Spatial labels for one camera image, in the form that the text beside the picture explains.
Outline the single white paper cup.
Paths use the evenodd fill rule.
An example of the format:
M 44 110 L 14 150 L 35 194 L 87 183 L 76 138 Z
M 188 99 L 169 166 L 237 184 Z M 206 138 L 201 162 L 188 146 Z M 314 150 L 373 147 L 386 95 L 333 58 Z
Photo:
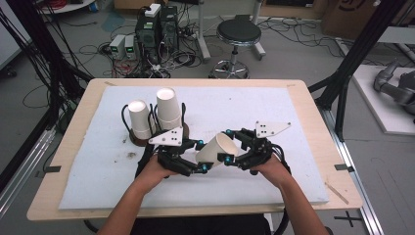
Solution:
M 213 167 L 220 165 L 218 154 L 236 156 L 239 150 L 233 140 L 224 133 L 216 134 L 196 155 L 197 163 L 212 163 Z

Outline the brown cardboard box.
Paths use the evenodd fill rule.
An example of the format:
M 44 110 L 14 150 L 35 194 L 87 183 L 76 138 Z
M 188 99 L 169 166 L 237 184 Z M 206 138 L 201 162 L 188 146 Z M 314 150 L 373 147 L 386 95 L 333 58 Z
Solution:
M 356 39 L 375 17 L 372 27 L 388 17 L 399 2 L 408 0 L 327 0 L 328 6 L 321 21 L 325 35 Z

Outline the person's right hand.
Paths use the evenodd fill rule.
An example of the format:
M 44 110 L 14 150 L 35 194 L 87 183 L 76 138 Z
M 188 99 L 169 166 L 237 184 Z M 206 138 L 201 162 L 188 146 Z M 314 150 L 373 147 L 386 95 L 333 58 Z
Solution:
M 275 155 L 272 155 L 264 164 L 252 167 L 252 170 L 260 172 L 278 189 L 284 188 L 293 181 L 293 177 Z

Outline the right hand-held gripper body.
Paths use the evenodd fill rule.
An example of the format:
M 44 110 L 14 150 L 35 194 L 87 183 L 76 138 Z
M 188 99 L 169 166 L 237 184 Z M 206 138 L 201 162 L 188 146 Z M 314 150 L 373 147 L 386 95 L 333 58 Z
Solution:
M 246 153 L 237 157 L 241 164 L 239 168 L 247 170 L 262 165 L 275 154 L 284 168 L 290 171 L 283 149 L 269 140 L 269 137 L 277 135 L 290 126 L 289 122 L 257 121 L 254 130 L 246 129 L 250 136 L 250 142 L 248 145 L 241 143 L 241 149 L 245 150 Z

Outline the black round stool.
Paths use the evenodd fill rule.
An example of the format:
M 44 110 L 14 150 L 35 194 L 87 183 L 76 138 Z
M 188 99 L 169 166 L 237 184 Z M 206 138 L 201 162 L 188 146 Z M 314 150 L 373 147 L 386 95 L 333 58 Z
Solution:
M 216 29 L 217 37 L 233 50 L 228 60 L 219 61 L 210 71 L 209 78 L 249 78 L 249 68 L 237 60 L 240 47 L 254 46 L 261 37 L 261 30 L 250 20 L 232 19 L 220 23 Z

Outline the person's left hand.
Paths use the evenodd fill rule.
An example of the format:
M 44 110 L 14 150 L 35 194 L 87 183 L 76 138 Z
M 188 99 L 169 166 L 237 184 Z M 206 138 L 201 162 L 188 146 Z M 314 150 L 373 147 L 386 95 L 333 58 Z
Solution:
M 175 172 L 164 168 L 158 162 L 158 156 L 151 156 L 141 173 L 134 180 L 134 185 L 143 192 L 149 192 L 165 178 L 175 175 Z

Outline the white table leg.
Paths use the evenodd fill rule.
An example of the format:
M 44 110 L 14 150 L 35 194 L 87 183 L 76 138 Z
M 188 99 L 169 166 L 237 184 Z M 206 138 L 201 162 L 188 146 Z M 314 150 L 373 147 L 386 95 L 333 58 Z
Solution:
M 258 17 L 259 17 L 262 1 L 263 0 L 254 0 L 254 9 L 253 9 L 253 14 L 252 14 L 252 23 L 253 24 L 257 24 L 257 22 L 258 22 Z M 259 41 L 257 41 L 256 44 L 254 45 L 254 50 L 258 54 L 258 59 L 261 61 L 263 59 L 263 57 L 266 55 L 266 52 L 263 49 L 263 47 L 262 47 L 262 45 L 260 44 Z
M 204 34 L 204 3 L 205 0 L 198 0 L 198 31 L 196 36 L 203 62 L 207 63 L 210 60 L 210 52 Z

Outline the thin wooden stick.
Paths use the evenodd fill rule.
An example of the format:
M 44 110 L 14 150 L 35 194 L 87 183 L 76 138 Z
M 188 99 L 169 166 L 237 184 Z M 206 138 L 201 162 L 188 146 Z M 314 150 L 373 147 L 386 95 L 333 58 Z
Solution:
M 331 190 L 335 195 L 337 195 L 346 205 L 349 204 L 349 200 L 343 196 L 336 188 L 334 188 L 330 183 L 325 182 L 325 185 L 329 190 Z

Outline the white power adapter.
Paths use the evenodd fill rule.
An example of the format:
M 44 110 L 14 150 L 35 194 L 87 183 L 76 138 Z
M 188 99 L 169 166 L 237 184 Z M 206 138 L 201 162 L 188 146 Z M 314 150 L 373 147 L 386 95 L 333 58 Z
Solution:
M 154 18 L 161 9 L 161 4 L 153 3 L 149 9 L 145 11 L 146 17 Z

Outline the grey bench power supply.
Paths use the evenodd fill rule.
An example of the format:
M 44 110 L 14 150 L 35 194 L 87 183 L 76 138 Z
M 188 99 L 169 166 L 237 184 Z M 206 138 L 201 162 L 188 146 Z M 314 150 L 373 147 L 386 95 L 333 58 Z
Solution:
M 123 34 L 117 35 L 110 43 L 110 49 L 115 60 L 121 60 L 125 55 L 125 36 Z
M 133 35 L 126 35 L 124 41 L 125 55 L 128 60 L 136 60 L 136 44 L 135 37 Z

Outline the black tape cross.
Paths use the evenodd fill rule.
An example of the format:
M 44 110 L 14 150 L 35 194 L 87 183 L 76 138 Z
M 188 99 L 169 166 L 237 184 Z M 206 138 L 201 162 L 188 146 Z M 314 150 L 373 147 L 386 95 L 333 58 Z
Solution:
M 348 224 L 349 224 L 350 227 L 353 227 L 354 226 L 354 223 L 356 221 L 362 221 L 362 218 L 361 217 L 351 216 L 350 213 L 349 213 L 349 211 L 346 211 L 346 214 L 345 215 L 335 215 L 334 216 L 334 219 L 335 220 L 345 220 L 345 221 L 348 222 Z

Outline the brown double cup holder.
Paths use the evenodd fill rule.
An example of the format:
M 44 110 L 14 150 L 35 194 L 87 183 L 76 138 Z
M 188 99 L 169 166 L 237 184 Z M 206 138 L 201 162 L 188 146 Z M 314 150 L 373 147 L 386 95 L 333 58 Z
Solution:
M 124 126 L 126 127 L 126 129 L 128 131 L 128 135 L 129 135 L 129 138 L 130 138 L 131 142 L 134 143 L 135 145 L 140 146 L 140 147 L 145 147 L 146 145 L 149 144 L 148 141 L 152 137 L 154 137 L 156 135 L 159 135 L 160 133 L 163 133 L 167 130 L 170 130 L 170 129 L 163 129 L 161 127 L 161 124 L 158 120 L 158 113 L 157 113 L 157 107 L 158 106 L 150 105 L 150 106 L 147 106 L 147 107 L 150 111 L 148 121 L 149 121 L 149 124 L 150 124 L 150 130 L 151 130 L 152 136 L 149 139 L 138 139 L 137 137 L 134 136 L 134 133 L 132 131 L 131 120 L 130 120 L 129 111 L 128 111 L 127 107 L 128 107 L 128 104 L 126 104 L 122 108 L 122 110 L 121 110 L 121 119 L 123 121 Z M 185 106 L 184 103 L 182 103 L 182 107 L 180 108 L 180 110 L 181 110 L 181 115 L 182 115 L 180 126 L 182 126 L 184 128 L 184 137 L 188 138 L 189 137 L 189 127 L 184 122 L 184 115 L 185 115 L 185 111 L 186 111 L 186 106 Z

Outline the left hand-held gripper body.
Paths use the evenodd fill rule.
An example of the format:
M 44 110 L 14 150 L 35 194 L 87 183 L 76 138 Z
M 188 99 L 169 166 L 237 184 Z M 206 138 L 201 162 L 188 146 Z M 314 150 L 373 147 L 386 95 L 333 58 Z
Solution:
M 190 176 L 197 168 L 196 164 L 181 158 L 182 154 L 196 145 L 195 140 L 184 137 L 182 126 L 160 133 L 152 137 L 148 143 L 158 146 L 158 162 L 165 169 Z

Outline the short stack of paper cups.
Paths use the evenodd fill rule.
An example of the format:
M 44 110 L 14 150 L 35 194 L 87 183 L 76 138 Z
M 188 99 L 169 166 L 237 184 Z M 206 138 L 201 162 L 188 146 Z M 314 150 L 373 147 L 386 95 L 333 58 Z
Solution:
M 134 100 L 127 107 L 131 120 L 131 128 L 138 139 L 149 139 L 152 136 L 148 121 L 149 109 L 142 100 Z

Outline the person's dark clothing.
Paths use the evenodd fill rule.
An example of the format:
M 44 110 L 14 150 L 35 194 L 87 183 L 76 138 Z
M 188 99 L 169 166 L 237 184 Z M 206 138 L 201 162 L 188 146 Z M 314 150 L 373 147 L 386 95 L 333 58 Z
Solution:
M 263 214 L 137 218 L 130 235 L 270 235 Z

